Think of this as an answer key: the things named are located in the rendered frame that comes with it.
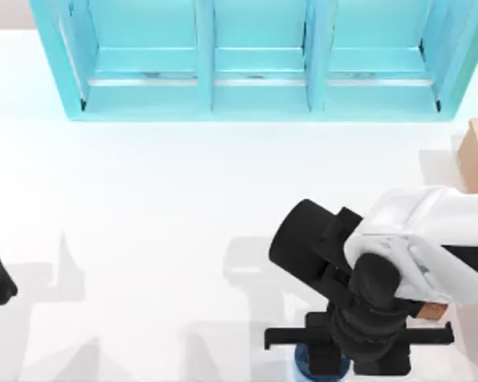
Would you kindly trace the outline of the blue bottle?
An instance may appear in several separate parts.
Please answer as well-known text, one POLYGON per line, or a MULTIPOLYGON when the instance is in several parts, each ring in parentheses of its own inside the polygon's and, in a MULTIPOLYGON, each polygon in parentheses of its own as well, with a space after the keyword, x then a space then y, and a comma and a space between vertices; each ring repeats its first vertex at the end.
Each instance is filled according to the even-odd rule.
POLYGON ((308 346, 298 344, 295 349, 294 377, 295 382, 342 382, 351 367, 351 359, 340 353, 339 376, 313 376, 309 371, 308 346))

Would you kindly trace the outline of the small brown block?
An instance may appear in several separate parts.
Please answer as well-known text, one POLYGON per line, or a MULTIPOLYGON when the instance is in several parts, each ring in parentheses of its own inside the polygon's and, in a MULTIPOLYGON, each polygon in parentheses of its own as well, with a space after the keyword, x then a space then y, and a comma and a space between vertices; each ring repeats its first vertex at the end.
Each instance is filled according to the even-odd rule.
POLYGON ((437 302, 426 302, 418 311, 416 318, 427 321, 439 321, 441 320, 446 311, 448 310, 447 304, 437 302))

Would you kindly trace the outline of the light blue rack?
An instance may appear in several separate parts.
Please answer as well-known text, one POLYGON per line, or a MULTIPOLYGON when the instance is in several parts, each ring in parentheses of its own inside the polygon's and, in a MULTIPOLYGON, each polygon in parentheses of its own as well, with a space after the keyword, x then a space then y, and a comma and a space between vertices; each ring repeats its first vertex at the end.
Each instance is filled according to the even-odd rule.
POLYGON ((478 63, 478 0, 29 7, 72 120, 450 120, 478 63))

